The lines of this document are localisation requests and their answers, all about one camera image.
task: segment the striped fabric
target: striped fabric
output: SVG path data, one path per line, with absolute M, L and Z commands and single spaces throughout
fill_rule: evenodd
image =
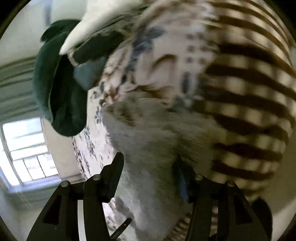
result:
M 249 201 L 256 200 L 280 165 L 296 117 L 296 81 L 291 34 L 260 0 L 209 0 L 219 20 L 206 24 L 216 35 L 217 58 L 202 77 L 204 99 L 195 110 L 223 127 L 214 144 L 209 178 L 233 180 Z M 184 240 L 190 214 L 165 240 Z M 213 208 L 211 235 L 217 231 Z

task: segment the curtain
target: curtain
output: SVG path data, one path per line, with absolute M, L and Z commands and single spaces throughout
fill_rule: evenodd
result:
M 41 116 L 32 92 L 35 59 L 0 67 L 0 124 Z

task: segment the white fabric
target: white fabric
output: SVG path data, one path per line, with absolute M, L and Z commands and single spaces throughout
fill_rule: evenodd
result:
M 118 15 L 129 12 L 142 3 L 142 0 L 89 0 L 82 21 L 71 31 L 59 54 L 67 54 L 73 47 L 86 40 L 100 26 Z

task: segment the dark green cloth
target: dark green cloth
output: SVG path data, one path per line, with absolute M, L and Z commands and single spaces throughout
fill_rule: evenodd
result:
M 77 20 L 53 23 L 42 35 L 33 76 L 37 104 L 56 132 L 75 136 L 86 125 L 87 92 L 73 78 L 74 67 L 59 50 Z

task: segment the screw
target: screw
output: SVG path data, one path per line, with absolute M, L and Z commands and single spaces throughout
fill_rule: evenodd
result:
M 93 176 L 93 180 L 98 181 L 101 179 L 101 176 L 99 174 L 96 174 Z
M 235 184 L 234 184 L 233 181 L 228 181 L 228 182 L 227 182 L 227 185 L 228 185 L 229 187 L 234 187 Z
M 195 176 L 196 181 L 201 181 L 202 179 L 203 179 L 202 175 L 198 174 L 198 175 Z
M 63 188 L 65 188 L 68 185 L 69 185 L 69 182 L 68 181 L 61 182 L 61 187 L 63 187 Z

